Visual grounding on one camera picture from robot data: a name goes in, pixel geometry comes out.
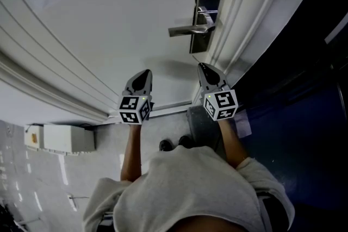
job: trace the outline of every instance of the door frame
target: door frame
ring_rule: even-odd
[[[206,58],[201,62],[212,64],[215,67],[224,71],[224,73],[227,75],[227,79],[229,81],[230,86],[233,86],[234,83],[237,82],[235,77],[234,80],[230,79],[230,73],[234,72],[234,66],[236,65],[236,63],[239,62],[241,55],[248,50],[248,46],[252,40],[252,37],[254,36],[255,32],[257,31],[258,27],[263,21],[265,15],[268,13],[270,7],[272,6],[272,3],[273,0],[221,0],[220,5],[222,8],[218,15],[216,30],[214,31],[214,36],[210,44],[210,49],[206,55]],[[36,28],[37,30],[39,30],[39,28],[40,30],[43,30],[43,28],[45,28],[44,24],[31,11],[31,9],[28,5],[26,5],[24,0],[0,0],[0,4],[3,6],[3,8],[6,9],[5,12],[7,12],[13,18],[14,24],[18,24],[16,28],[18,28],[18,30],[23,29],[27,33],[27,35],[30,35],[30,31],[33,30],[33,28]],[[291,15],[295,12],[297,6],[291,7],[291,9],[289,9],[288,15],[284,16],[283,25],[279,27],[280,30],[283,28],[283,26],[285,26],[287,20],[290,19]],[[28,22],[19,23],[16,20],[16,17],[18,17],[18,14],[16,13],[26,13],[27,17],[31,19],[30,24]],[[47,36],[52,37],[53,35],[50,34],[47,28],[45,28],[45,30],[43,30],[42,32],[47,33]],[[8,35],[11,37],[11,39],[15,39],[14,34]],[[274,40],[276,36],[277,34],[272,34],[271,40]],[[34,42],[37,43],[38,46],[40,46],[42,49],[48,47],[48,44],[46,44],[47,41],[45,42],[45,39],[32,39],[34,39]],[[69,54],[69,50],[67,48],[64,49],[65,46],[63,46],[63,44],[57,38],[55,39],[57,41],[52,42],[51,40],[49,45],[57,49],[58,45],[60,44],[59,48],[63,49],[65,52],[61,52],[60,54],[55,53],[55,57],[58,57],[58,55],[60,55],[60,57],[58,57],[58,59],[54,61],[54,63],[57,64],[56,73],[58,73],[58,71],[60,74],[63,73],[63,71],[61,71],[58,67],[65,67],[69,70],[69,65],[65,63],[70,63],[70,65],[75,63],[74,69],[77,69],[78,73],[76,74],[74,72],[74,74],[76,75],[75,78],[78,82],[84,81],[85,83],[87,83],[88,81],[88,85],[93,87],[94,89],[102,89],[95,92],[93,96],[86,96],[86,98],[99,98],[100,94],[102,94],[104,96],[103,98],[105,102],[117,102],[118,96],[114,94],[114,92],[111,92],[110,88],[107,88],[105,84],[102,84],[96,76],[94,76],[91,72],[88,71],[88,69],[84,68],[81,62],[78,61],[76,57],[74,57],[71,53]],[[256,60],[269,47],[269,45],[270,43],[266,43],[259,48],[258,53],[260,53],[260,55],[254,57],[252,61],[249,61],[248,67],[246,67],[242,71],[239,71],[239,77],[243,76],[243,74],[252,66],[253,63],[256,62]],[[44,49],[44,51],[45,54],[54,56],[51,54],[53,52],[51,49]],[[65,78],[63,74],[61,74],[59,77],[63,79]],[[41,85],[45,84],[40,79],[36,79],[36,83],[40,83]],[[54,89],[52,86],[51,89],[52,90],[49,93],[45,90],[40,90],[39,93],[37,92],[39,96],[38,98],[45,99],[46,94],[50,97],[53,97],[56,100],[60,100],[59,102],[55,103],[55,106],[57,107],[69,110],[70,112],[75,111],[74,113],[82,116],[88,115],[89,117],[94,117],[95,120],[99,123],[102,123],[105,120],[107,120],[107,114],[105,112],[102,112],[100,109],[93,108],[92,106],[88,105],[87,102],[84,103],[78,101],[77,99],[72,98],[68,94],[62,93],[59,90]],[[25,86],[22,86],[21,91],[32,95],[30,89],[25,89]],[[166,106],[163,108],[158,108],[156,111],[151,112],[150,117],[157,117],[186,111],[188,107],[192,105],[198,105],[200,93],[201,88],[199,86],[199,83],[197,83],[196,89],[192,95],[191,102],[186,102],[185,104],[174,104],[170,107]],[[119,122],[120,117],[115,116],[116,115],[113,116],[112,114],[110,114],[107,122]]]

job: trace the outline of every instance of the black shoe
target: black shoe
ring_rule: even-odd
[[[172,144],[168,140],[162,140],[159,143],[159,150],[160,151],[169,152],[169,151],[173,150],[173,146],[172,146]]]
[[[195,141],[191,139],[190,137],[188,137],[187,135],[183,135],[182,137],[180,137],[178,145],[182,145],[186,149],[191,149],[196,147]]]

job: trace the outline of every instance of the white door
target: white door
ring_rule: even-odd
[[[198,79],[189,54],[191,36],[169,37],[168,28],[192,25],[194,8],[195,0],[59,0],[36,15],[52,33],[51,41],[58,40],[109,92],[92,87],[114,102],[104,102],[109,108],[89,104],[112,112],[127,80],[147,68],[153,73],[155,107],[192,101]],[[39,40],[40,30],[31,35]],[[41,45],[49,48],[49,40]],[[49,52],[72,72],[80,66]],[[205,53],[196,57],[203,61]],[[82,89],[94,95],[92,88]],[[78,92],[74,97],[80,98]]]

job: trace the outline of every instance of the floor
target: floor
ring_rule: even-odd
[[[23,128],[0,121],[0,197],[9,204],[15,220],[39,217],[39,221],[28,224],[30,231],[80,232],[82,215],[97,179],[119,180],[128,129],[121,124],[100,126],[95,131],[97,151],[66,156],[62,161],[56,154],[28,150],[23,143]],[[143,172],[160,140],[177,143],[180,136],[189,133],[185,113],[145,122],[141,132]],[[82,197],[74,199],[77,211],[68,195]]]

